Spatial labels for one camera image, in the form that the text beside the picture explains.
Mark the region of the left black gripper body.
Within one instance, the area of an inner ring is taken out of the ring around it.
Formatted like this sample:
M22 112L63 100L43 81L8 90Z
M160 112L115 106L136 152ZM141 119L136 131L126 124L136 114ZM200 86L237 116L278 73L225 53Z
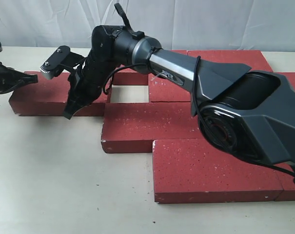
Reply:
M7 94L20 88L25 84L24 78L25 73L6 67L0 62L0 94Z

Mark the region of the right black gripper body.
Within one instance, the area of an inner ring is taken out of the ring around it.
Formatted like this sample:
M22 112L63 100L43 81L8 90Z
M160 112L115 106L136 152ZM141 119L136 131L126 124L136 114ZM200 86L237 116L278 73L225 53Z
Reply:
M69 107L84 107L98 99L108 75L113 71L111 59L102 60L88 54L73 77L70 78Z

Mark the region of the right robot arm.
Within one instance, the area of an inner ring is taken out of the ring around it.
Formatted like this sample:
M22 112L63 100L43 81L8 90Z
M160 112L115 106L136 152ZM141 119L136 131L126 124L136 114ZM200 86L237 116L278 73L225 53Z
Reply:
M88 56L69 57L68 119L96 100L117 70L132 68L189 92L191 113L214 147L246 162L295 168L295 90L283 75L167 51L127 26L95 27Z

